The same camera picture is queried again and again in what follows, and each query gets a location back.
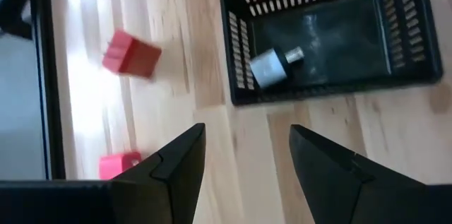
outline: black plastic basket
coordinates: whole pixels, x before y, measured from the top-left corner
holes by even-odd
[[[232,102],[295,100],[437,82],[430,0],[221,0]],[[249,62],[301,47],[304,65],[261,90]]]

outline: silver metal part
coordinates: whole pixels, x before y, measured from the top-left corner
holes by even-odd
[[[267,88],[287,78],[287,74],[274,49],[259,55],[250,62],[256,82],[261,88]]]
[[[304,53],[301,47],[297,47],[293,50],[285,53],[285,58],[289,64],[304,59]]]

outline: wooden surface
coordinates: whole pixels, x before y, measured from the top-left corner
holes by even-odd
[[[452,183],[452,0],[432,0],[446,75],[434,87],[233,108],[219,0],[52,0],[66,169],[148,155],[207,124],[196,223],[313,223],[291,163],[299,123],[426,183]],[[100,66],[115,28],[163,47],[151,81]]]

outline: pink block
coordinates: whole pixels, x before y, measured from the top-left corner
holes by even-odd
[[[117,30],[104,55],[102,65],[114,73],[149,78],[162,54],[162,49]]]
[[[139,152],[108,155],[100,158],[100,179],[111,179],[137,165],[141,161]]]

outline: red cube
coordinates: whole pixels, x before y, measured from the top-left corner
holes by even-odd
[[[102,64],[115,73],[149,78],[154,72],[162,50],[144,43],[122,30],[114,33]]]
[[[121,153],[102,157],[99,163],[100,179],[111,179],[140,163],[141,154],[138,152]]]

